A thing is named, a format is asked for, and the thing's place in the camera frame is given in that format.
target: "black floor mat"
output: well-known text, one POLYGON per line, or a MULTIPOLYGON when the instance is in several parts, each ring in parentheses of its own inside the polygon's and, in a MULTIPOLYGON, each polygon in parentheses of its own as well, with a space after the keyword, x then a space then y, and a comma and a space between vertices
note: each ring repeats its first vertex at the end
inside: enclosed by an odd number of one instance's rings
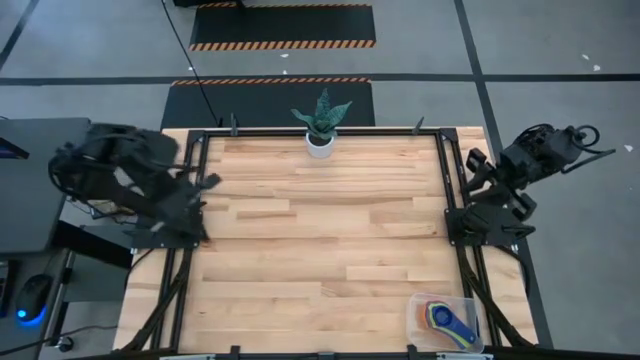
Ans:
POLYGON ((196 13, 194 51, 367 48, 375 45, 370 5, 202 5, 196 13))
MULTIPOLYGON (((371 83, 367 78, 254 78, 203 80, 213 111, 224 119, 234 113, 240 127, 305 126, 291 113, 313 115, 327 88, 331 106, 353 104, 341 126, 375 126, 371 83)), ((169 90, 162 128, 216 127, 195 80, 176 81, 169 90)))

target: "wooden tabletop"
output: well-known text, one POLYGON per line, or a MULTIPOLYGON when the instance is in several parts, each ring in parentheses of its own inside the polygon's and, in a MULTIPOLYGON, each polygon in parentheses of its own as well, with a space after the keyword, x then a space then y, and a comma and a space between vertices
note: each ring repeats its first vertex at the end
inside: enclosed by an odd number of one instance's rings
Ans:
MULTIPOLYGON (((187 132, 165 130, 182 149, 187 132)), ((473 147, 489 154, 482 128, 458 134, 464 158, 473 147)), ((182 353, 228 353, 231 345, 245 353, 406 351, 412 294, 463 296, 434 138, 336 141, 330 158, 313 159, 297 137, 211 140, 207 173, 223 182, 203 194, 211 240, 194 253, 182 353)), ((518 263, 483 250, 495 302, 536 342, 518 263)), ((154 251, 131 274, 115 348, 156 305, 165 255, 154 251)), ((173 309, 167 314, 169 324, 173 309)))

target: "blue light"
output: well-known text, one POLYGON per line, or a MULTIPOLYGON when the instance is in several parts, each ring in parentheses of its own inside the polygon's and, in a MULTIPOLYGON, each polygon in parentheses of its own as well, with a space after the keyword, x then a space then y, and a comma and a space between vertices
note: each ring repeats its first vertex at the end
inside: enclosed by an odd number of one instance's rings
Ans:
MULTIPOLYGON (((23 311, 23 310, 19 310, 18 311, 18 317, 20 317, 21 311, 23 311)), ((40 312, 40 314, 38 314, 38 316, 36 316, 33 320, 29 320, 29 321, 19 320, 19 322, 20 322, 20 324, 22 326, 38 326, 38 325, 40 325, 40 323, 44 319, 44 315, 46 313, 47 313, 47 307, 45 306, 44 308, 42 308, 42 311, 40 312)))

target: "gray floor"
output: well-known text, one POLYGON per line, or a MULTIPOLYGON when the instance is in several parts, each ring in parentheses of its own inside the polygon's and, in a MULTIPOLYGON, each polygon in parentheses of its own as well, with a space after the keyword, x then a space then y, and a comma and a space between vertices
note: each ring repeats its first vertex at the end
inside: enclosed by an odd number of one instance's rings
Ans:
MULTIPOLYGON (((0 0, 0 48, 29 0, 0 0)), ((298 3, 298 0, 247 0, 298 3)), ((322 1, 305 1, 305 3, 322 1)), ((339 0, 328 3, 344 2, 339 0)), ((326 73, 470 74, 453 0, 370 0, 374 49, 192 53, 201 75, 326 73)), ((635 0, 465 0, 485 74, 640 72, 640 2, 635 0)), ((169 5, 187 40, 194 9, 169 5)), ((190 75, 160 0, 40 0, 2 78, 190 75)), ((528 190, 539 203, 530 237, 554 345, 640 353, 638 155, 640 83, 489 83, 500 136, 526 127, 592 124, 618 153, 528 190), (634 147, 627 151, 625 145, 634 147), (608 310, 606 316, 602 311, 608 310)), ((169 85, 0 86, 0 115, 89 117, 159 129, 169 85)), ((473 83, 373 83, 378 125, 484 125, 473 83)), ((84 214, 68 207, 75 223, 84 214)), ((115 324, 118 302, 81 303, 66 329, 115 324)), ((67 355, 105 353, 113 332, 78 335, 67 355)), ((60 358, 47 349, 43 359, 60 358)))

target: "clear plastic tray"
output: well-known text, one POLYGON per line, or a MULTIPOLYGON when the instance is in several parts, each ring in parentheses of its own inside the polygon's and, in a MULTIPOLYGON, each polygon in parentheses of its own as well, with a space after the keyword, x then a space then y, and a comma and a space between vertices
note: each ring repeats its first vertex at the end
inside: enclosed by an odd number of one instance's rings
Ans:
POLYGON ((414 294, 409 299, 407 337, 420 351, 480 353, 484 344, 477 324, 473 299, 429 294, 414 294))

